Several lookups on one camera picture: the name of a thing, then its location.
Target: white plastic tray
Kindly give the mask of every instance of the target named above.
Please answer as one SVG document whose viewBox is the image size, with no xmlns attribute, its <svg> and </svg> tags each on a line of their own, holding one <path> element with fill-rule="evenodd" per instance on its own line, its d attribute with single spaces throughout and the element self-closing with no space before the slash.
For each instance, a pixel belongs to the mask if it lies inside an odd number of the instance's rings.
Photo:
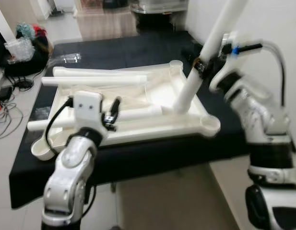
<svg viewBox="0 0 296 230">
<path fill-rule="evenodd" d="M 102 87 L 59 85 L 49 118 L 62 106 L 69 95 L 73 95 L 74 92 L 79 90 L 85 90 L 103 94 L 104 111 L 109 110 L 111 103 L 117 96 L 122 98 L 120 104 L 120 111 L 122 112 L 153 105 L 160 106 L 163 111 L 162 115 L 144 119 L 117 120 L 115 123 L 117 132 L 109 132 L 108 138 L 102 141 L 102 146 L 194 133 L 212 137 L 220 130 L 219 120 L 206 112 L 198 97 L 194 97 L 187 114 L 178 115 L 172 111 L 173 104 L 186 81 L 181 61 L 174 60 L 162 65 L 123 70 L 128 73 L 130 71 L 140 71 L 141 74 L 144 72 L 147 75 L 148 82 L 142 85 L 111 85 Z M 87 75 L 91 76 L 91 70 L 87 71 Z M 84 69 L 82 69 L 82 76 L 85 76 Z M 73 109 L 68 108 L 57 119 L 71 117 L 73 117 Z M 52 145 L 57 150 L 60 150 L 65 145 L 68 136 L 72 133 L 75 133 L 73 128 L 52 128 L 49 132 L 49 138 Z M 40 149 L 38 149 L 32 148 L 32 151 L 39 151 Z"/>
</svg>

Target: black cable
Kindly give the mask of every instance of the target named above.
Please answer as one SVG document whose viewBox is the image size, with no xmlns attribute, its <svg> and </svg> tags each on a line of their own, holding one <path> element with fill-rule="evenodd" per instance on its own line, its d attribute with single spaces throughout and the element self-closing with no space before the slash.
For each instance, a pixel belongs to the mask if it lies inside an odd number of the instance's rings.
<svg viewBox="0 0 296 230">
<path fill-rule="evenodd" d="M 15 82 L 14 84 L 15 87 L 19 88 L 20 92 L 25 92 L 30 90 L 34 86 L 34 81 L 33 80 L 28 80 L 26 77 L 23 79 L 20 79 Z"/>
<path fill-rule="evenodd" d="M 8 134 L 5 134 L 4 136 L 0 137 L 0 139 L 3 139 L 3 138 L 5 138 L 5 137 L 9 136 L 11 133 L 13 133 L 13 132 L 14 132 L 14 131 L 20 126 L 20 124 L 21 124 L 22 121 L 23 121 L 23 117 L 24 117 L 24 115 L 23 115 L 22 111 L 21 111 L 18 107 L 14 107 L 14 109 L 18 110 L 18 112 L 21 114 L 21 119 L 20 119 L 19 123 L 17 124 L 17 126 L 16 126 L 12 131 L 10 131 Z"/>
<path fill-rule="evenodd" d="M 95 201 L 95 197 L 96 197 L 96 186 L 93 186 L 94 188 L 94 193 L 93 193 L 93 196 L 92 196 L 92 199 L 90 201 L 90 204 L 89 206 L 87 207 L 87 209 L 84 211 L 83 215 L 82 215 L 82 218 L 84 216 L 86 216 L 86 214 L 89 212 L 89 210 L 91 209 L 92 205 L 94 204 L 94 201 Z"/>
<path fill-rule="evenodd" d="M 272 54 L 276 56 L 276 59 L 280 65 L 281 68 L 281 106 L 285 106 L 285 82 L 286 82 L 286 75 L 285 75 L 285 65 L 284 65 L 284 59 L 281 55 L 281 52 L 277 45 L 271 43 L 271 42 L 261 42 L 263 45 L 263 49 L 265 48 L 266 50 L 270 51 Z"/>
<path fill-rule="evenodd" d="M 24 115 L 23 115 L 22 111 L 17 107 L 16 103 L 6 104 L 4 102 L 0 102 L 0 104 L 3 106 L 3 113 L 0 114 L 0 116 L 2 116 L 2 117 L 0 117 L 0 119 L 5 118 L 5 120 L 0 123 L 6 123 L 7 119 L 9 118 L 9 122 L 8 122 L 7 126 L 0 133 L 0 139 L 3 139 L 5 137 L 9 136 L 11 133 L 13 133 L 19 127 L 19 125 L 22 123 Z M 4 134 L 12 122 L 12 117 L 10 116 L 10 113 L 9 113 L 9 111 L 12 109 L 16 109 L 21 114 L 21 119 L 20 119 L 18 125 L 12 131 L 10 131 L 8 134 Z"/>
<path fill-rule="evenodd" d="M 42 70 L 40 70 L 38 73 L 36 73 L 36 74 L 33 76 L 32 80 L 34 80 L 35 77 L 37 77 L 40 73 L 42 73 L 42 71 L 44 71 L 44 69 L 45 69 L 45 67 L 44 67 Z"/>
<path fill-rule="evenodd" d="M 9 98 L 8 100 L 5 100 L 5 101 L 3 101 L 4 103 L 9 103 L 9 102 L 12 102 L 14 99 L 15 99 L 15 96 L 14 96 L 14 94 L 12 93 L 12 95 L 11 96 L 13 96 L 13 98 Z"/>
<path fill-rule="evenodd" d="M 5 77 L 12 84 L 12 87 L 14 88 L 14 81 L 12 81 L 7 75 L 5 75 Z"/>
<path fill-rule="evenodd" d="M 47 146 L 49 147 L 49 149 L 55 154 L 55 155 L 58 155 L 59 153 L 53 149 L 53 147 L 50 145 L 49 141 L 48 141 L 48 132 L 53 124 L 53 122 L 55 121 L 55 119 L 58 117 L 58 115 L 62 112 L 62 110 L 65 108 L 65 107 L 73 107 L 73 98 L 72 97 L 69 97 L 67 99 L 67 101 L 62 105 L 61 108 L 59 108 L 59 110 L 54 114 L 54 116 L 52 117 L 52 119 L 50 120 L 50 122 L 48 123 L 47 125 L 47 128 L 46 128 L 46 131 L 45 131 L 45 136 L 46 136 L 46 143 L 47 143 Z"/>
</svg>

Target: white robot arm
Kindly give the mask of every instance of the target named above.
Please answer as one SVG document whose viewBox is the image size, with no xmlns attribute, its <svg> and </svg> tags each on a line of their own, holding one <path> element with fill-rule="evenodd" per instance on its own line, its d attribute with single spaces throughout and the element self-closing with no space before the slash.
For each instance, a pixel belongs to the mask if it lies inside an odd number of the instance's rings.
<svg viewBox="0 0 296 230">
<path fill-rule="evenodd" d="M 259 229 L 294 230 L 296 149 L 288 129 L 289 118 L 266 89 L 237 71 L 235 63 L 240 52 L 260 48 L 261 44 L 236 46 L 229 48 L 229 52 L 228 47 L 223 48 L 212 60 L 225 64 L 221 69 L 213 67 L 220 71 L 211 76 L 210 90 L 224 93 L 245 131 L 250 153 L 248 175 L 254 182 L 246 190 L 250 222 Z"/>
<path fill-rule="evenodd" d="M 42 229 L 80 229 L 85 186 L 93 169 L 97 148 L 115 130 L 119 99 L 108 114 L 102 112 L 102 95 L 79 91 L 67 104 L 74 107 L 78 132 L 57 156 L 55 171 L 44 189 Z"/>
</svg>

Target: table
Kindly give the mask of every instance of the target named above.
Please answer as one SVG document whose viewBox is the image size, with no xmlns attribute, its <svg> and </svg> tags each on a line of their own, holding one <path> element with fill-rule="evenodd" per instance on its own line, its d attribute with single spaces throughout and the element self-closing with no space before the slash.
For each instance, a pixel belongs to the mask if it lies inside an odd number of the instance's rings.
<svg viewBox="0 0 296 230">
<path fill-rule="evenodd" d="M 54 47 L 53 57 L 80 52 L 81 62 L 63 66 L 87 69 L 121 69 L 178 59 L 184 63 L 187 76 L 191 66 L 181 55 L 181 50 L 192 49 L 192 40 L 184 31 L 66 43 Z M 52 67 L 47 69 L 46 76 L 52 76 Z M 40 109 L 51 107 L 55 92 L 56 87 L 41 86 L 30 120 L 46 119 Z M 116 182 L 246 154 L 241 124 L 237 115 L 224 103 L 223 96 L 210 93 L 206 82 L 197 95 L 206 110 L 221 122 L 221 130 L 214 138 L 188 135 L 102 147 L 95 160 L 91 183 Z M 40 161 L 30 152 L 31 144 L 40 135 L 41 132 L 29 132 L 27 129 L 23 135 L 9 175 L 12 208 L 19 208 L 42 196 L 44 186 L 54 171 L 55 159 Z"/>
</svg>

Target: white pipe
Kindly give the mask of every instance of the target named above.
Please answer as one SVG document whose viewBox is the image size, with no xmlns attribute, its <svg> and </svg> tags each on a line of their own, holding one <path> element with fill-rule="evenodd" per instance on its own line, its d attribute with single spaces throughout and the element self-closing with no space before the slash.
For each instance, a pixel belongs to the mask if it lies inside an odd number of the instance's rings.
<svg viewBox="0 0 296 230">
<path fill-rule="evenodd" d="M 141 109 L 130 109 L 121 111 L 118 116 L 118 121 L 129 121 L 137 119 L 145 119 L 149 117 L 160 116 L 163 114 L 162 107 L 158 105 L 152 105 Z"/>
<path fill-rule="evenodd" d="M 39 131 L 44 130 L 47 128 L 47 125 L 49 124 L 50 120 L 39 120 L 39 121 L 30 121 L 27 123 L 27 129 L 29 131 Z M 57 119 L 53 122 L 52 128 L 73 128 L 75 125 L 75 119 L 74 117 L 68 117 L 65 119 Z"/>
<path fill-rule="evenodd" d="M 146 83 L 147 76 L 103 76 L 103 77 L 43 77 L 42 84 L 56 85 L 140 85 Z"/>
<path fill-rule="evenodd" d="M 106 75 L 143 75 L 148 74 L 148 71 L 130 71 L 130 70 L 107 70 L 107 69 L 71 69 L 66 67 L 54 67 L 54 77 L 89 77 L 89 76 L 106 76 Z"/>
<path fill-rule="evenodd" d="M 219 50 L 225 33 L 231 32 L 248 0 L 228 0 L 214 24 L 200 52 L 200 59 L 208 62 Z"/>
<path fill-rule="evenodd" d="M 201 84 L 202 79 L 199 77 L 198 71 L 192 68 L 181 93 L 173 105 L 173 110 L 176 113 L 184 114 L 189 110 L 192 99 L 194 98 L 193 92 L 195 92 L 196 95 Z"/>
<path fill-rule="evenodd" d="M 137 119 L 145 119 L 149 117 L 161 116 L 163 114 L 163 110 L 161 106 L 152 105 L 146 108 L 141 109 L 130 109 L 121 111 L 118 116 L 118 121 L 129 121 L 129 120 L 137 120 Z M 50 120 L 39 120 L 39 121 L 30 121 L 27 123 L 27 129 L 29 131 L 38 131 L 44 130 L 47 128 Z M 57 119 L 53 122 L 52 128 L 72 128 L 75 127 L 75 118 L 68 117 L 64 119 Z"/>
<path fill-rule="evenodd" d="M 230 32 L 233 29 L 234 24 L 238 20 L 247 2 L 248 0 L 228 0 L 226 2 L 200 52 L 200 60 L 207 63 L 210 58 L 217 53 L 224 33 Z M 191 101 L 199 90 L 201 84 L 202 80 L 200 79 L 198 72 L 192 69 L 174 104 L 174 110 L 176 113 L 183 114 L 189 110 Z"/>
</svg>

